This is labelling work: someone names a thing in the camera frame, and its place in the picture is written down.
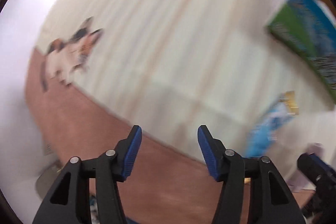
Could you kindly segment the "purple fleece cloth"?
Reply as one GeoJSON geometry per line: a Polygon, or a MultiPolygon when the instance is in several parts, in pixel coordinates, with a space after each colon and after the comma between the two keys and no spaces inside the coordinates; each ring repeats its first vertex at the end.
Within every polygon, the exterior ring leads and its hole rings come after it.
{"type": "Polygon", "coordinates": [[[305,115],[299,118],[298,154],[314,153],[327,164],[335,154],[335,111],[305,115]]]}

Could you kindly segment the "long blue snack wrapper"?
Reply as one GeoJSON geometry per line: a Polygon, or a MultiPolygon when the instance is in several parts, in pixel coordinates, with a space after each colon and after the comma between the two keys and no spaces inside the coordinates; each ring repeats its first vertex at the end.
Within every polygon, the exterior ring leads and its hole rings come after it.
{"type": "Polygon", "coordinates": [[[299,108],[295,100],[295,92],[281,93],[250,131],[244,157],[259,158],[264,156],[277,139],[276,131],[298,114],[299,108]]]}

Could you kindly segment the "cardboard box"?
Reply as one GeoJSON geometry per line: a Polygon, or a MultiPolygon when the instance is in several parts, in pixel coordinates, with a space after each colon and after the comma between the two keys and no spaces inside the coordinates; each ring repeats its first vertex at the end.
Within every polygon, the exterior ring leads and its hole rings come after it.
{"type": "Polygon", "coordinates": [[[335,101],[335,16],[320,0],[243,0],[249,24],[307,63],[335,101]]]}

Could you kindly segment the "striped tablecloth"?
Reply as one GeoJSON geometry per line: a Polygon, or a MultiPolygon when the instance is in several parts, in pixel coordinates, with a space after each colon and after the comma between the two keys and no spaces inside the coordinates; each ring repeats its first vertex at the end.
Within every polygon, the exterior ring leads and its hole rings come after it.
{"type": "Polygon", "coordinates": [[[143,137],[119,186],[138,223],[210,223],[221,185],[197,141],[206,125],[239,154],[281,93],[299,114],[267,154],[284,178],[313,143],[335,154],[335,106],[265,28],[269,0],[57,0],[35,44],[26,101],[61,162],[92,159],[133,125],[143,137]]]}

